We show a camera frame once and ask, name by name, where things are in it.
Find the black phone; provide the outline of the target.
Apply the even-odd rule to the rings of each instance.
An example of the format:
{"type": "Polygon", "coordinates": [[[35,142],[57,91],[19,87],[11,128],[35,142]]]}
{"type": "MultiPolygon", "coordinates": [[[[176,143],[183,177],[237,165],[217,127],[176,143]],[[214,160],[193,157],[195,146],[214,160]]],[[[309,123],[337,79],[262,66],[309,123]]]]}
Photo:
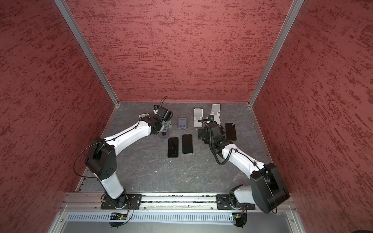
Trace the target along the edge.
{"type": "Polygon", "coordinates": [[[225,124],[226,138],[231,141],[237,140],[236,125],[234,123],[225,124]]]}
{"type": "Polygon", "coordinates": [[[193,153],[192,135],[182,135],[182,152],[183,154],[193,153]]]}

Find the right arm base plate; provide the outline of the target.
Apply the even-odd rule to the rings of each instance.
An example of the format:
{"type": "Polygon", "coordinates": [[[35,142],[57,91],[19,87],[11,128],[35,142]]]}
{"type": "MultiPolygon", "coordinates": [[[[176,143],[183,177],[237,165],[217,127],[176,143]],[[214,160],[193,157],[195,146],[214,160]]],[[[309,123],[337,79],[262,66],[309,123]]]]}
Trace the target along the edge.
{"type": "Polygon", "coordinates": [[[216,195],[218,210],[255,210],[255,205],[250,203],[239,203],[234,195],[218,194],[216,195]]]}

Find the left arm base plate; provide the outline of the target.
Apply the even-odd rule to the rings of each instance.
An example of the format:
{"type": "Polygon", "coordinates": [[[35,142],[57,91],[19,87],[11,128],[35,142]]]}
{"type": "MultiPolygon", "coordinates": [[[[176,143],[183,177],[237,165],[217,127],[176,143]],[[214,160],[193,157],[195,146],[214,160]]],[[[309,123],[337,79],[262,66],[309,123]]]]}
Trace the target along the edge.
{"type": "Polygon", "coordinates": [[[109,195],[104,194],[101,197],[101,209],[124,211],[132,208],[138,210],[141,198],[141,194],[122,194],[117,199],[112,199],[109,195]]]}

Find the black phone table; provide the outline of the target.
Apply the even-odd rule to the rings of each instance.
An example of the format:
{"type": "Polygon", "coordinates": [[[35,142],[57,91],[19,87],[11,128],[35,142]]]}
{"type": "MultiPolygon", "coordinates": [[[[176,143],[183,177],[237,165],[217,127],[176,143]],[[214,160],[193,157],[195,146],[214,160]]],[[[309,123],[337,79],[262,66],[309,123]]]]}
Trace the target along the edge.
{"type": "Polygon", "coordinates": [[[179,156],[179,138],[170,137],[168,139],[168,158],[177,158],[179,156]]]}

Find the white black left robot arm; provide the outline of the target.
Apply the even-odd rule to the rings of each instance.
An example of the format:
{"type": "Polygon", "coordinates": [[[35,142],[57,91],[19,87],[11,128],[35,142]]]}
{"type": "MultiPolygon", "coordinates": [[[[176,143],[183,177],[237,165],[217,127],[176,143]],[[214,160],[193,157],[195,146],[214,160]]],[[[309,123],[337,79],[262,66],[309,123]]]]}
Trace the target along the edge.
{"type": "Polygon", "coordinates": [[[120,210],[130,206],[126,190],[116,173],[117,155],[140,139],[161,133],[165,123],[172,117],[172,111],[155,105],[152,116],[143,114],[133,126],[106,138],[97,137],[87,148],[85,165],[93,173],[93,177],[99,180],[105,197],[113,208],[120,210]]]}

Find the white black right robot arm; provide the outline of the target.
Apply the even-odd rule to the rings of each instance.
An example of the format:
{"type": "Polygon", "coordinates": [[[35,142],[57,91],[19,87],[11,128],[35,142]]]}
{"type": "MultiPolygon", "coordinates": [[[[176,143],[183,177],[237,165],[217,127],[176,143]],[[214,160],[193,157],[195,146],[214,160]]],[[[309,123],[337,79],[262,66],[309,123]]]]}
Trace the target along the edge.
{"type": "Polygon", "coordinates": [[[277,212],[279,205],[290,198],[279,169],[273,163],[260,162],[229,140],[223,127],[215,121],[201,119],[203,128],[198,138],[209,146],[218,165],[232,163],[250,180],[250,185],[237,185],[229,191],[229,203],[234,209],[245,204],[256,205],[263,213],[277,212]]]}

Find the grey purple folding stand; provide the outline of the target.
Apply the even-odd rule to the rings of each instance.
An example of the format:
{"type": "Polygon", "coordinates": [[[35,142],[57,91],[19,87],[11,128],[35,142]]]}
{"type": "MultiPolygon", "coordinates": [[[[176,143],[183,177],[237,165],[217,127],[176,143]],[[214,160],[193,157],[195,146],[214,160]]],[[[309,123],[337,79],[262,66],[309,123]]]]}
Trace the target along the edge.
{"type": "Polygon", "coordinates": [[[178,119],[178,125],[179,130],[186,130],[187,129],[187,119],[185,117],[178,119]]]}

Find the white stand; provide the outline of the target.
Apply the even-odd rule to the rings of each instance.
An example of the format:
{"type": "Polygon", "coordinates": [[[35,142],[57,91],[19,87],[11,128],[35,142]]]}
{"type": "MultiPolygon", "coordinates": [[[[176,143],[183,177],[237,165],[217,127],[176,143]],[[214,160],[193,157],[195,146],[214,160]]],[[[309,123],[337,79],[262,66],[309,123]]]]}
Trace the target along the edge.
{"type": "Polygon", "coordinates": [[[204,110],[202,108],[195,108],[193,110],[193,126],[195,128],[203,127],[203,124],[199,122],[203,118],[204,110]]]}
{"type": "Polygon", "coordinates": [[[148,113],[146,113],[146,114],[140,114],[140,115],[139,115],[139,118],[143,118],[143,117],[147,117],[147,116],[149,116],[148,113]]]}
{"type": "Polygon", "coordinates": [[[213,104],[211,106],[211,114],[210,115],[213,117],[213,120],[217,124],[221,124],[221,120],[220,120],[220,107],[221,107],[220,104],[213,104]]]}

